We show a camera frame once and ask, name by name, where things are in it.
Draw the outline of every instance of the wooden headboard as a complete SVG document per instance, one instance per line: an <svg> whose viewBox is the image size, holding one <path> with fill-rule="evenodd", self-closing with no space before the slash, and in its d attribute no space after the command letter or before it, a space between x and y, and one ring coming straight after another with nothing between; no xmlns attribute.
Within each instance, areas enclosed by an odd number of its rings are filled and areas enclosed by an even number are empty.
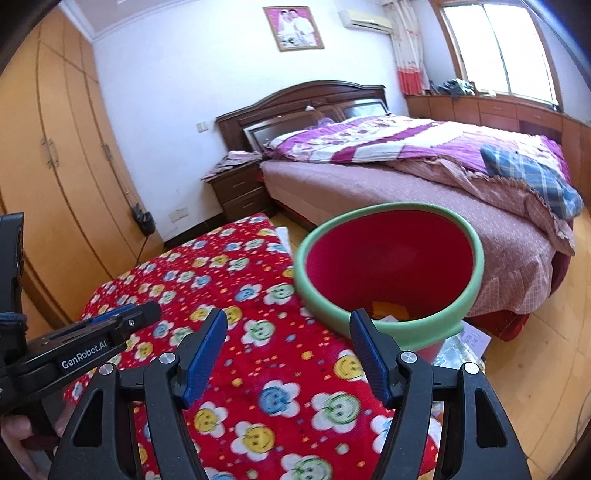
<svg viewBox="0 0 591 480"><path fill-rule="evenodd" d="M312 106L316 111L306 112ZM260 150L263 140L313 124L318 114L342 121L387 111L383 85L321 81L294 85L254 105L219 116L228 150Z"/></svg>

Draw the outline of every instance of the wooden cabinet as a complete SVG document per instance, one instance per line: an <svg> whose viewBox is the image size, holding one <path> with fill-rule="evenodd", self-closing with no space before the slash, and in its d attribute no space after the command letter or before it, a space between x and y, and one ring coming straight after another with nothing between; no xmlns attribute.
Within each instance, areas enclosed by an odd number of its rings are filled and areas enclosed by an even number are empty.
<svg viewBox="0 0 591 480"><path fill-rule="evenodd" d="M80 49L82 52L82 65L85 73L94 81L99 81L99 76L96 73L95 54L92 51L92 45L81 35Z"/></svg>
<svg viewBox="0 0 591 480"><path fill-rule="evenodd" d="M453 113L451 97L429 97L429 107L431 108L431 118L434 120L439 120L442 122L454 122L456 120L456 117Z"/></svg>
<svg viewBox="0 0 591 480"><path fill-rule="evenodd" d="M28 37L0 76L0 195L8 212L25 212L25 268L71 320L109 280L48 165L37 102L37 39Z"/></svg>
<svg viewBox="0 0 591 480"><path fill-rule="evenodd" d="M585 203L591 202L591 128L581 131L581 170L579 175L579 193Z"/></svg>
<svg viewBox="0 0 591 480"><path fill-rule="evenodd" d="M507 130L509 132L519 131L519 122L516 118L480 113L480 120L482 121L483 127L498 128L499 130Z"/></svg>
<svg viewBox="0 0 591 480"><path fill-rule="evenodd" d="M64 25L66 17L55 7L41 22L41 42L59 55L64 54Z"/></svg>
<svg viewBox="0 0 591 480"><path fill-rule="evenodd" d="M464 97L452 100L446 96L407 97L410 116L422 118L428 109L430 118L482 125L485 127L545 135L562 145L569 166L571 184L585 202L591 202L591 127L566 115L553 112L535 102L503 98Z"/></svg>
<svg viewBox="0 0 591 480"><path fill-rule="evenodd" d="M0 213L25 212L23 283L52 325L76 320L100 285L135 265L145 241L82 40L55 9L0 76ZM162 246L151 236L140 260Z"/></svg>
<svg viewBox="0 0 591 480"><path fill-rule="evenodd" d="M81 37L74 25L68 21L64 23L64 58L78 69L84 70L80 47Z"/></svg>
<svg viewBox="0 0 591 480"><path fill-rule="evenodd" d="M475 98L458 98L453 101L453 112L456 122L469 125L481 125L478 100Z"/></svg>
<svg viewBox="0 0 591 480"><path fill-rule="evenodd" d="M408 97L408 114L413 118L432 118L429 98L426 96Z"/></svg>
<svg viewBox="0 0 591 480"><path fill-rule="evenodd" d="M577 190L581 191L581 134L583 127L580 123L567 118L562 121L562 152L569 166L570 180Z"/></svg>
<svg viewBox="0 0 591 480"><path fill-rule="evenodd" d="M562 131L562 117L554 112L545 112L540 108L517 105L517 118L558 132Z"/></svg>
<svg viewBox="0 0 591 480"><path fill-rule="evenodd" d="M66 78L66 71L72 77L77 70L42 44L38 71L41 118L59 159L54 168L61 188L90 247L109 275L117 277L134 266L135 257L105 205L80 143Z"/></svg>
<svg viewBox="0 0 591 480"><path fill-rule="evenodd" d="M506 116L517 118L517 108L512 103L499 102L497 100L478 100L480 114L488 113L490 115Z"/></svg>
<svg viewBox="0 0 591 480"><path fill-rule="evenodd" d="M246 163L222 172L208 182L222 205L228 222L264 212L272 216L275 203L266 188L258 182L259 162Z"/></svg>

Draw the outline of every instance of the nightstand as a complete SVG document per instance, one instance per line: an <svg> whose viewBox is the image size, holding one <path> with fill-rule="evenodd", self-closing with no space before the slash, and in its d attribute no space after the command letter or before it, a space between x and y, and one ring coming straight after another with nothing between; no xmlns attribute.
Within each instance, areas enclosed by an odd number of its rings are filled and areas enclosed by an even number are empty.
<svg viewBox="0 0 591 480"><path fill-rule="evenodd" d="M260 161L252 161L222 172L207 182L213 187L228 222L262 212L271 217L277 207L258 181Z"/></svg>

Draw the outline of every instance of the white wall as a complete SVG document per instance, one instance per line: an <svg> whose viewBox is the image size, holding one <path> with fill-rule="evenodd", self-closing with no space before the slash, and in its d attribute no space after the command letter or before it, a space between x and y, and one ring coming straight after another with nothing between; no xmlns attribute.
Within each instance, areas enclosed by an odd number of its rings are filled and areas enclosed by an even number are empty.
<svg viewBox="0 0 591 480"><path fill-rule="evenodd" d="M429 0L413 0L425 45L425 68L435 84L456 76L445 36ZM556 65L566 114L583 122L591 121L591 91L568 51L555 33L542 22L542 31Z"/></svg>
<svg viewBox="0 0 591 480"><path fill-rule="evenodd" d="M221 212L200 178L225 154L213 121L309 80L387 87L406 113L387 35L343 28L338 11L384 14L368 0L309 0L325 50L280 53L268 0L201 0L148 15L95 43L99 80L134 183L164 239ZM210 130L199 134L196 124ZM172 224L170 212L189 217Z"/></svg>

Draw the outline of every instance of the picture frame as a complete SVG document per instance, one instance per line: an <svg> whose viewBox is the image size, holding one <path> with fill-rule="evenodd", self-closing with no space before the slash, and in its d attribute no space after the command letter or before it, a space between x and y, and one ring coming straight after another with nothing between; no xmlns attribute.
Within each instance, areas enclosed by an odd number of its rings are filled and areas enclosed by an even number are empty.
<svg viewBox="0 0 591 480"><path fill-rule="evenodd" d="M323 50L324 42L310 7L263 7L279 51Z"/></svg>

